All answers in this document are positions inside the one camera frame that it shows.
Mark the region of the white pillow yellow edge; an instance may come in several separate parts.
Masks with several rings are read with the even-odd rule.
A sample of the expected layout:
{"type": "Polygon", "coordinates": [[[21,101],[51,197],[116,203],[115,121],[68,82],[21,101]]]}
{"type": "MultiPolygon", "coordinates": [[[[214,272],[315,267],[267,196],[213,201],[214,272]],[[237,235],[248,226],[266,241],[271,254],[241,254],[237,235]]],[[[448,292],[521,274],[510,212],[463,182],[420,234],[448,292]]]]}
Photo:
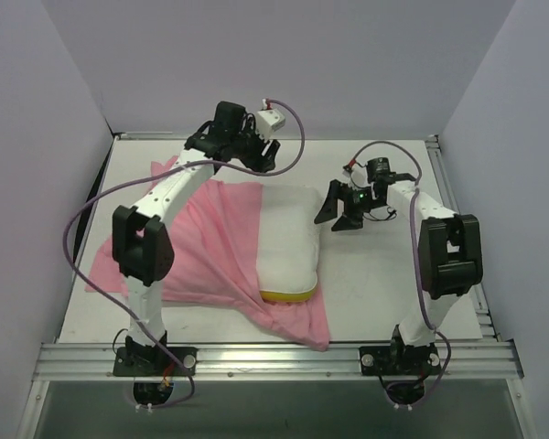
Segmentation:
{"type": "Polygon", "coordinates": [[[315,293],[320,227],[314,218],[321,202],[312,187],[263,187],[256,261],[263,300],[300,303],[315,293]]]}

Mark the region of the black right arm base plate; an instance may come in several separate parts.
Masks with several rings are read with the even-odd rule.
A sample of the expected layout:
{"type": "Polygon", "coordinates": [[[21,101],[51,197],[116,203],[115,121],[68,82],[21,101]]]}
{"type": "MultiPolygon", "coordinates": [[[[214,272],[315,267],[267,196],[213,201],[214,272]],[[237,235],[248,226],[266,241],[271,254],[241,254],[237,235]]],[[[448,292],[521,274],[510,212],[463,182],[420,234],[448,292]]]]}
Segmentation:
{"type": "Polygon", "coordinates": [[[359,348],[361,374],[364,376],[436,376],[441,361],[434,344],[404,349],[388,346],[363,346],[359,348]]]}

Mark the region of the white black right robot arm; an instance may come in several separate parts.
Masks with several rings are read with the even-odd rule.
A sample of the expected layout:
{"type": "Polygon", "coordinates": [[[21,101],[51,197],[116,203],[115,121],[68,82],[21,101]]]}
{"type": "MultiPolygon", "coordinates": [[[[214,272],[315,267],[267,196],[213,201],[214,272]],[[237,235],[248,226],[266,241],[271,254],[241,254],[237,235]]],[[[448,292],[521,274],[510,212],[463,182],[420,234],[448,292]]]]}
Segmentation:
{"type": "Polygon", "coordinates": [[[316,224],[331,222],[335,232],[360,230],[365,214],[387,207],[407,219],[414,258],[416,303],[395,327],[387,352],[390,368],[407,374],[432,353],[451,308],[483,277],[478,219],[448,209],[420,188],[420,176],[392,171],[387,158],[366,165],[367,184],[330,181],[316,224]]]}

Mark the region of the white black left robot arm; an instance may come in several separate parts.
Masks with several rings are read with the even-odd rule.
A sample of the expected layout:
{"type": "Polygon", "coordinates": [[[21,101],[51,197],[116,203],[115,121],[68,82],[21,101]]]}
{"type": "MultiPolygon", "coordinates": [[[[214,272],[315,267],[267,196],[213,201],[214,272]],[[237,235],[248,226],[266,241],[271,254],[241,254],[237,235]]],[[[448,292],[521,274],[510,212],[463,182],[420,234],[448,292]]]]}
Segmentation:
{"type": "Polygon", "coordinates": [[[128,363],[146,376],[161,373],[167,364],[167,332],[162,319],[162,281],[175,253],[168,230],[198,188],[213,177],[221,163],[239,160],[254,172],[275,169],[280,144],[273,138],[285,116],[264,102],[248,113],[232,102],[219,102],[212,120],[186,141],[178,156],[184,168],[163,178],[131,207],[113,213],[113,260],[128,289],[133,312],[124,345],[128,363]]]}

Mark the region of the pink fabric pillowcase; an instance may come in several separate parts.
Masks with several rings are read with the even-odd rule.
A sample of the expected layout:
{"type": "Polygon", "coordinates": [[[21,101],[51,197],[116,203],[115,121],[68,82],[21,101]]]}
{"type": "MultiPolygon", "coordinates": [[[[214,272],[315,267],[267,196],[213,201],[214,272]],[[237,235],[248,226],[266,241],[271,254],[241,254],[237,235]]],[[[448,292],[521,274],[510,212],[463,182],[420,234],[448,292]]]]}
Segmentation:
{"type": "Polygon", "coordinates": [[[256,270],[262,190],[258,182],[205,182],[175,217],[175,261],[164,301],[235,309],[262,329],[318,351],[328,349],[328,319],[319,287],[300,303],[260,296],[256,270]]]}

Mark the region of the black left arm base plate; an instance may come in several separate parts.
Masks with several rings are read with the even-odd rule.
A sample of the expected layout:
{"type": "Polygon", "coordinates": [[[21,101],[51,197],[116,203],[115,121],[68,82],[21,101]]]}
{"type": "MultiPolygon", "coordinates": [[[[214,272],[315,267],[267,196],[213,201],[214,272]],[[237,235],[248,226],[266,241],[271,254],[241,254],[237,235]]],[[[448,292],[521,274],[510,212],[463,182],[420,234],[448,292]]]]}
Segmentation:
{"type": "Polygon", "coordinates": [[[184,369],[157,348],[149,359],[129,353],[126,347],[118,348],[112,374],[115,377],[185,377],[195,374],[198,350],[192,347],[169,347],[168,350],[179,359],[184,369]]]}

